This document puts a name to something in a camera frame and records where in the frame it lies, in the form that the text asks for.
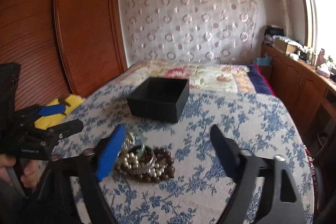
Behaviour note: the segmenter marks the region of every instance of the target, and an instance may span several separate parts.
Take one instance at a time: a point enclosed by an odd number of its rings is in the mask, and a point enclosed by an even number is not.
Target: open black tray
[[[177,123],[189,96],[189,79],[150,77],[127,99],[134,116]]]

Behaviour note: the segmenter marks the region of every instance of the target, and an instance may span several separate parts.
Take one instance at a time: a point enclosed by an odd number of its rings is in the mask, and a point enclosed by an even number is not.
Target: blue gripper pad
[[[98,160],[97,171],[95,173],[98,182],[101,182],[111,173],[112,167],[118,157],[118,153],[125,141],[125,137],[125,126],[118,126],[115,130],[114,136],[111,137]]]
[[[39,115],[41,116],[50,116],[58,113],[64,113],[65,112],[65,105],[59,104],[59,105],[54,105],[54,106],[46,106],[43,107],[39,111]]]

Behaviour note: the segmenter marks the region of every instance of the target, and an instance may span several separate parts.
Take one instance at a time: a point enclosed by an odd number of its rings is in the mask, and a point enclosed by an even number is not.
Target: yellow cloth
[[[65,99],[65,101],[70,104],[70,106],[65,106],[65,114],[69,115],[72,111],[74,111],[81,103],[84,102],[84,99],[80,96],[71,94],[68,98]],[[49,103],[47,106],[54,106],[58,105],[58,99],[53,100],[51,103]],[[54,114],[46,117],[41,117],[37,121],[35,121],[34,125],[36,128],[46,130],[49,127],[56,126],[61,123],[61,121],[66,116],[63,114]]]

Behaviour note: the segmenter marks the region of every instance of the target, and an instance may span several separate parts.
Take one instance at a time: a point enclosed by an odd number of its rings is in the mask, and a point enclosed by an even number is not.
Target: human hand
[[[8,175],[6,167],[13,167],[16,159],[6,154],[0,154],[0,179],[12,185],[12,181]],[[29,160],[24,168],[24,174],[21,181],[26,188],[34,188],[38,182],[37,161]]]

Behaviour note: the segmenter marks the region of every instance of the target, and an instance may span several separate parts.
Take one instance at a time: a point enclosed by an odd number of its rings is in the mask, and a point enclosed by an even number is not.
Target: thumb
[[[12,167],[15,165],[16,159],[6,154],[0,154],[0,168],[1,167]]]

